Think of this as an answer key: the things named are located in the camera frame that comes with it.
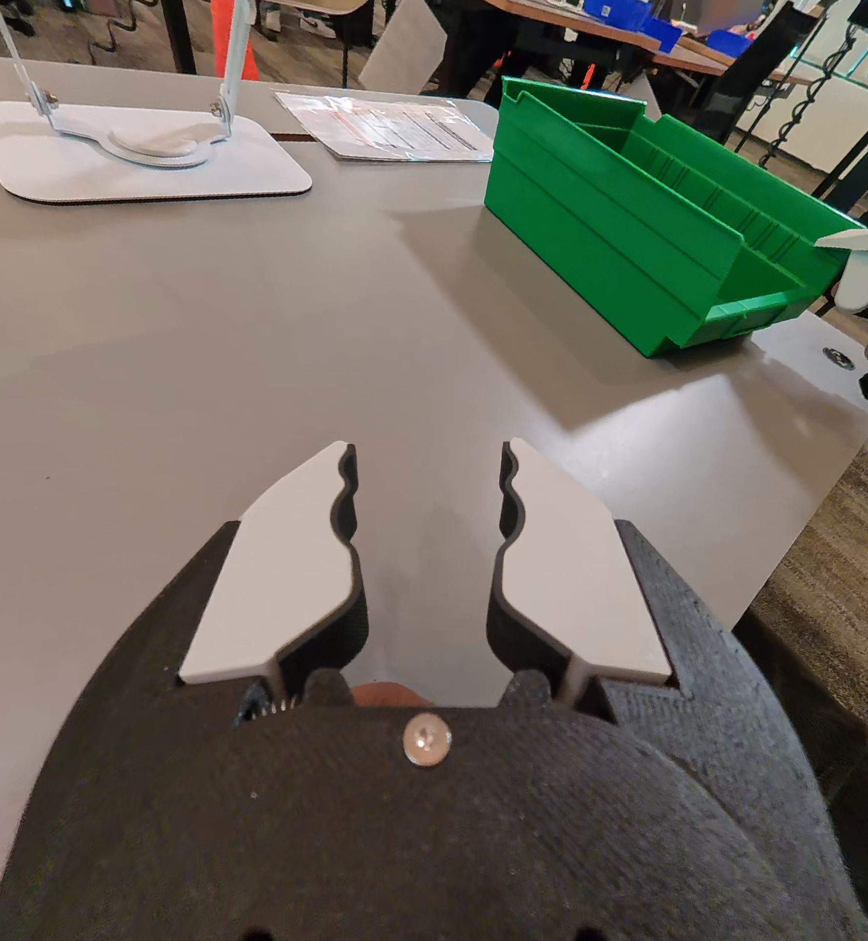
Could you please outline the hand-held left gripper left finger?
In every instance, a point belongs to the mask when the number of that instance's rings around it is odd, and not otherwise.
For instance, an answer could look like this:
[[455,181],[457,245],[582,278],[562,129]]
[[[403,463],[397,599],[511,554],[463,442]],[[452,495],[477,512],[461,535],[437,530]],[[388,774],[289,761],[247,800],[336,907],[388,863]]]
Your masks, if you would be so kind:
[[184,684],[251,677],[289,701],[313,671],[356,658],[369,633],[358,485],[355,446],[335,441],[243,513],[180,666]]

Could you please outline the grey desk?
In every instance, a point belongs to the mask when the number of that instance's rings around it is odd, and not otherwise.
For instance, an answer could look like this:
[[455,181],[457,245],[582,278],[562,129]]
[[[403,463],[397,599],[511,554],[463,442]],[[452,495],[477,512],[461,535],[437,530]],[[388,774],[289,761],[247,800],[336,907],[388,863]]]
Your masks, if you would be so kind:
[[[483,165],[343,163],[270,88],[296,198],[54,207],[0,185],[0,873],[48,750],[225,522],[357,450],[346,676],[491,705],[502,444],[629,520],[732,628],[868,440],[861,346],[804,313],[642,358],[483,207]],[[846,371],[824,347],[855,363]]]

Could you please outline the orange traffic cone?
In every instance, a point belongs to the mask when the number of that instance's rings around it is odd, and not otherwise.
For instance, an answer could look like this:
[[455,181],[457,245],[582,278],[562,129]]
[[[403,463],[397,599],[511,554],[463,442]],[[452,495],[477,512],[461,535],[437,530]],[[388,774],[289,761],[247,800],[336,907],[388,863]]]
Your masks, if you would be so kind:
[[[212,17],[213,48],[215,61],[215,74],[219,78],[225,76],[227,54],[231,35],[232,19],[236,1],[210,1],[210,14]],[[242,70],[242,79],[258,81],[259,70],[252,50],[251,41],[246,43],[245,59]]]

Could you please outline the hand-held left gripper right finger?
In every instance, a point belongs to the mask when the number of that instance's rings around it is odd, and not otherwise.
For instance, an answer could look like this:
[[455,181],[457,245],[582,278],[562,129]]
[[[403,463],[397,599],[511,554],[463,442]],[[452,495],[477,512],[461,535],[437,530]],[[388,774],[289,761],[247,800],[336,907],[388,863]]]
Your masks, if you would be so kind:
[[502,446],[487,641],[510,672],[576,707],[594,680],[661,689],[673,669],[605,503],[522,439]]

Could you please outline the wooden desk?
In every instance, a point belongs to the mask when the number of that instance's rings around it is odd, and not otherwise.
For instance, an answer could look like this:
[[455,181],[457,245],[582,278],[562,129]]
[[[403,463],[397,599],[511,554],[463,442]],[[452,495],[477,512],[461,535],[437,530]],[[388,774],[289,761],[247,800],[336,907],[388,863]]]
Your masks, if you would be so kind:
[[637,50],[643,68],[666,67],[690,73],[721,76],[735,59],[690,37],[681,37],[672,50],[662,52],[660,43],[644,33],[606,25],[579,6],[565,2],[487,1],[493,8],[522,20],[570,29],[608,43],[616,52]]

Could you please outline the person's left hand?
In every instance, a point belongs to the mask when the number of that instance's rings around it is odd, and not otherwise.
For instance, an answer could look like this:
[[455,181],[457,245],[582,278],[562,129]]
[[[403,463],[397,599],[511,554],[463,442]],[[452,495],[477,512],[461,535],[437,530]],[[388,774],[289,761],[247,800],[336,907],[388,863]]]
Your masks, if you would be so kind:
[[362,708],[423,709],[431,706],[429,700],[414,690],[391,681],[361,684],[351,688],[355,704]]

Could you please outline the grey panel on stand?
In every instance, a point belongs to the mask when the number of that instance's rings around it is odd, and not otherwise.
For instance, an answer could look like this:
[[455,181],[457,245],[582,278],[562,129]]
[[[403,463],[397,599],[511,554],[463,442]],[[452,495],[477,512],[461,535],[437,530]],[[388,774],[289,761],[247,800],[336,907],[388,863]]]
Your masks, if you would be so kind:
[[418,95],[439,68],[447,33],[425,1],[401,1],[370,54],[362,89]]

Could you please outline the black office chair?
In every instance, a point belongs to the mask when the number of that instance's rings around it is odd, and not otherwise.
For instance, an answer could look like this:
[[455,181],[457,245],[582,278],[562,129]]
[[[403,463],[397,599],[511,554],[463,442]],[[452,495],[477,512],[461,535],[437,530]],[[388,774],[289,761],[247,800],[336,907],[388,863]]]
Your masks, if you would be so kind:
[[808,38],[820,14],[785,2],[757,39],[720,76],[692,122],[694,130],[725,144],[762,83],[798,43]]

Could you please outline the laminated paper sheet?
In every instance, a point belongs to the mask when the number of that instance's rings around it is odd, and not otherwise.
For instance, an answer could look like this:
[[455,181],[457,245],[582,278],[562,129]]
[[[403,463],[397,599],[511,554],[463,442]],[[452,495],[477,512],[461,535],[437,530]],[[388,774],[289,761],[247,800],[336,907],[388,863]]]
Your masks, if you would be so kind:
[[457,106],[276,92],[277,101],[334,156],[400,163],[490,163],[492,140]]

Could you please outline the blue plastic bin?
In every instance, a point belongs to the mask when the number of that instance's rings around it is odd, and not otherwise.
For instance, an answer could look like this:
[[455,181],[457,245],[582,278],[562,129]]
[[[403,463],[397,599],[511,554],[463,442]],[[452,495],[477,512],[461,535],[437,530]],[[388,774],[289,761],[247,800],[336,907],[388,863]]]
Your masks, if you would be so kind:
[[582,1],[581,9],[595,20],[613,28],[641,34],[659,42],[659,51],[669,53],[683,30],[656,15],[657,2]]

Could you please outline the white board stand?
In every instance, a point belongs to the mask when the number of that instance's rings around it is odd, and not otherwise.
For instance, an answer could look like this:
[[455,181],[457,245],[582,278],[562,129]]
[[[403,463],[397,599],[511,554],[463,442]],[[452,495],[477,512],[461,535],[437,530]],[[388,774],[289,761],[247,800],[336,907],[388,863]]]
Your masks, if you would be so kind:
[[0,100],[0,184],[43,204],[297,196],[313,181],[260,124],[238,116],[252,2],[235,2],[224,77],[209,112],[60,103],[27,72],[0,10],[24,91]]

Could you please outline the green plastic bin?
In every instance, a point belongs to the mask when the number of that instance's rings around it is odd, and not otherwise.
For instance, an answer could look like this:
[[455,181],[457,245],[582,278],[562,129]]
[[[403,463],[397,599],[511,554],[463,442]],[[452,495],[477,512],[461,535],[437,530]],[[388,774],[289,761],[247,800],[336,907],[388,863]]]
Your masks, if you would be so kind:
[[504,78],[485,206],[646,358],[797,317],[860,229],[641,100]]

